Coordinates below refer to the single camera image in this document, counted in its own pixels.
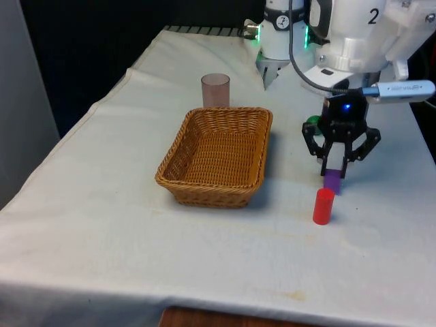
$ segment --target black background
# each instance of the black background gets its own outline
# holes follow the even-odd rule
[[[111,90],[165,25],[239,27],[246,18],[260,22],[265,1],[21,0],[21,4],[63,136]],[[434,41],[432,37],[423,47],[427,62]],[[426,74],[422,54],[411,58],[410,68],[411,78]],[[434,78],[433,69],[429,74]],[[436,110],[413,108],[436,158]]]

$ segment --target number 2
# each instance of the number 2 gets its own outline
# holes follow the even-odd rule
[[[379,16],[379,10],[377,8],[374,8],[370,11],[370,13],[375,14],[373,19],[371,19],[370,21],[368,21],[368,24],[372,25],[372,24],[376,24],[377,22],[375,22],[374,20]]]

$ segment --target purple block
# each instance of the purple block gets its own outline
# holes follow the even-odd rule
[[[324,175],[324,187],[334,191],[337,196],[341,192],[341,171],[335,169],[326,169]]]

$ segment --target red cylinder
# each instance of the red cylinder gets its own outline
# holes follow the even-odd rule
[[[319,189],[316,193],[313,221],[318,225],[327,225],[330,222],[334,200],[334,191],[331,189]]]

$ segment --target green light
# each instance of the green light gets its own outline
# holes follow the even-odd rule
[[[260,43],[260,31],[261,31],[261,24],[258,25],[258,34],[256,35],[256,41],[258,41],[258,43]]]
[[[305,49],[309,47],[309,26],[306,26]]]

